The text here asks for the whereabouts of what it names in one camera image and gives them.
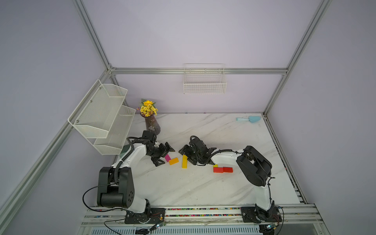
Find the white marble tabletop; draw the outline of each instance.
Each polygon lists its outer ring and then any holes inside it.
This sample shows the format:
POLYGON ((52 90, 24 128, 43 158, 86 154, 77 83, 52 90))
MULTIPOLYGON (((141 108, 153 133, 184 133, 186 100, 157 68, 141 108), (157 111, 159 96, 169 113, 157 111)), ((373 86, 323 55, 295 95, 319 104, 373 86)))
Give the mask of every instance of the white marble tabletop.
MULTIPOLYGON (((255 204, 254 185, 244 176, 240 167, 233 173, 213 173, 213 166, 194 166, 182 169, 182 155, 178 151, 199 137, 208 148, 243 149, 253 146, 272 164, 271 197, 276 204, 299 204, 299 199, 287 175, 268 129, 261 119, 256 123, 236 121, 260 114, 159 114, 156 116, 161 133, 157 141, 171 145, 176 152, 168 153, 179 163, 154 166, 144 156, 132 167, 135 191, 149 199, 153 206, 200 206, 255 204)), ((136 114, 128 136, 139 137, 146 129, 143 117, 136 114)))

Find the wire mesh basket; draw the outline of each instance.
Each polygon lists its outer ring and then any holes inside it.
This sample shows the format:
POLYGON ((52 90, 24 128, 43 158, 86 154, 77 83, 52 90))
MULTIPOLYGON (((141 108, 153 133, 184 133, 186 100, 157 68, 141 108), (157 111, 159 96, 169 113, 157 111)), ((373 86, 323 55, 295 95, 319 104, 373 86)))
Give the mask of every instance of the wire mesh basket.
POLYGON ((117 155, 126 141, 135 109, 124 106, 127 89, 99 80, 95 93, 78 116, 76 110, 68 122, 102 155, 117 155))
POLYGON ((184 64, 185 94, 224 94, 224 64, 184 64))

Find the glass vase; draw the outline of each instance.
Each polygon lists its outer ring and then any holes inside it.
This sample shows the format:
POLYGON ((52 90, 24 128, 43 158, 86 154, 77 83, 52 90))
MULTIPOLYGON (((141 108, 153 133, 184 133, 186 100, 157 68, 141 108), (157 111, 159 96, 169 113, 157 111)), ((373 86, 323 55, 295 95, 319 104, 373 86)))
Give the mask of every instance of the glass vase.
POLYGON ((154 131, 156 135, 161 132, 161 127, 159 126, 154 114, 149 117, 145 117, 142 114, 141 116, 145 119, 146 130, 154 131))

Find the orange block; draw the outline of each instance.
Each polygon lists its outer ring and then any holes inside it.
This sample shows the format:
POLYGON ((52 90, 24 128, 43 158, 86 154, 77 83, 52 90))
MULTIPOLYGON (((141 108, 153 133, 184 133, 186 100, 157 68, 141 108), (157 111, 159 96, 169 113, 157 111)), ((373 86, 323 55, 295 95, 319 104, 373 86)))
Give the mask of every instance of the orange block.
POLYGON ((173 159, 169 160, 168 162, 170 163, 170 165, 172 165, 172 164, 178 163, 179 159, 178 158, 173 158, 173 159))

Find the black mounting plate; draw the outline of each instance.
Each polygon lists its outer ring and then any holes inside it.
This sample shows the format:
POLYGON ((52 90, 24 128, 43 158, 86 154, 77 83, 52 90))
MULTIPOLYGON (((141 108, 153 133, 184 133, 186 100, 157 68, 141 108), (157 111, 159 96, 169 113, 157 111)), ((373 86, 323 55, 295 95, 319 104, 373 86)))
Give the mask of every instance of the black mounting plate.
POLYGON ((165 208, 151 208, 149 221, 149 218, 145 213, 127 213, 124 224, 156 224, 157 222, 161 221, 159 219, 160 217, 164 219, 165 210, 165 208))
MULTIPOLYGON (((272 214, 277 215, 279 210, 276 206, 274 206, 272 210, 272 214)), ((257 214, 255 212, 254 206, 244 206, 241 207, 241 216, 243 218, 244 223, 260 223, 260 221, 256 218, 257 214)), ((279 222, 282 222, 282 217, 279 215, 278 217, 279 222)), ((277 220, 272 216, 266 220, 266 222, 277 222, 277 220)))

